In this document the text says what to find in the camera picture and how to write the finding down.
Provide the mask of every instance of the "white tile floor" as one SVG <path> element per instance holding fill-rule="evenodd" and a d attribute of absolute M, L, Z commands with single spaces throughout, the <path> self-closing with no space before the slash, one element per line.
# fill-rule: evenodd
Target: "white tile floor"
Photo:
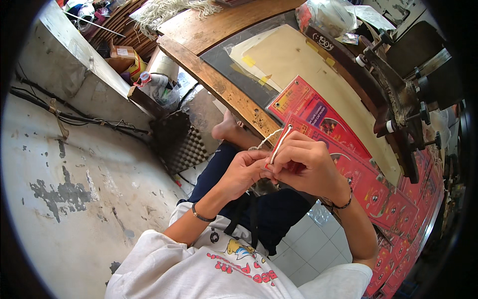
<path fill-rule="evenodd" d="M 197 177 L 207 164 L 208 161 L 205 161 L 183 171 L 181 175 L 196 184 Z M 179 177 L 177 179 L 184 192 L 191 196 L 194 186 Z M 271 261 L 298 287 L 333 266 L 352 262 L 344 229 L 331 215 L 324 225 L 318 225 L 305 215 L 291 227 L 276 251 L 277 254 L 270 257 Z"/>

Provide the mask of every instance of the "foot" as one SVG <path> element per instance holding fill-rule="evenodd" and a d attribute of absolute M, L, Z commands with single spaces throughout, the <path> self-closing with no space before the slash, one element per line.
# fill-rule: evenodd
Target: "foot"
<path fill-rule="evenodd" d="M 224 120 L 220 124 L 214 126 L 211 135 L 214 139 L 227 139 L 228 134 L 242 127 L 239 123 L 244 126 L 242 122 L 236 122 L 231 111 L 226 110 L 224 113 Z"/>

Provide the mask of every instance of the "white t-shirt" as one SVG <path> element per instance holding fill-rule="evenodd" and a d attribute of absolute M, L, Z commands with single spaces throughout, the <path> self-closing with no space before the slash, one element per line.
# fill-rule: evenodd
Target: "white t-shirt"
<path fill-rule="evenodd" d="M 179 204 L 169 225 L 192 206 Z M 372 277 L 362 264 L 332 267 L 297 288 L 266 256 L 252 248 L 248 230 L 217 219 L 187 247 L 154 230 L 145 231 L 109 280 L 105 298 L 360 298 Z"/>

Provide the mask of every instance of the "wrist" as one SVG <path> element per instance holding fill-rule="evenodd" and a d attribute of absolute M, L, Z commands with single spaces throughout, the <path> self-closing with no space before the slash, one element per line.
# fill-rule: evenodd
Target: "wrist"
<path fill-rule="evenodd" d="M 217 216 L 221 209 L 228 203 L 227 197 L 221 190 L 212 188 L 195 205 L 196 212 L 204 218 L 212 219 Z"/>
<path fill-rule="evenodd" d="M 334 191 L 331 193 L 331 196 L 328 199 L 331 200 L 336 206 L 342 207 L 349 202 L 351 190 L 347 178 L 340 176 L 336 180 L 333 190 Z"/>

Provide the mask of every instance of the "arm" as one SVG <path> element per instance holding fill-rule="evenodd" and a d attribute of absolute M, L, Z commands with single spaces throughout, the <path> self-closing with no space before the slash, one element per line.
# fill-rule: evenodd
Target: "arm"
<path fill-rule="evenodd" d="M 292 174 L 283 167 L 295 161 L 306 166 L 301 173 Z M 350 199 L 347 179 L 337 170 L 325 143 L 294 131 L 284 139 L 273 165 L 274 179 L 299 191 L 325 197 L 336 206 L 345 206 Z M 344 209 L 334 209 L 342 220 L 354 263 L 374 268 L 378 253 L 377 235 L 359 202 L 352 197 Z"/>
<path fill-rule="evenodd" d="M 196 204 L 196 212 L 204 218 L 212 219 L 230 201 L 238 199 L 250 186 L 262 177 L 272 177 L 263 170 L 265 151 L 244 151 L 238 153 L 221 180 Z M 195 217 L 192 210 L 164 231 L 164 235 L 178 243 L 191 245 L 206 229 L 209 222 Z"/>

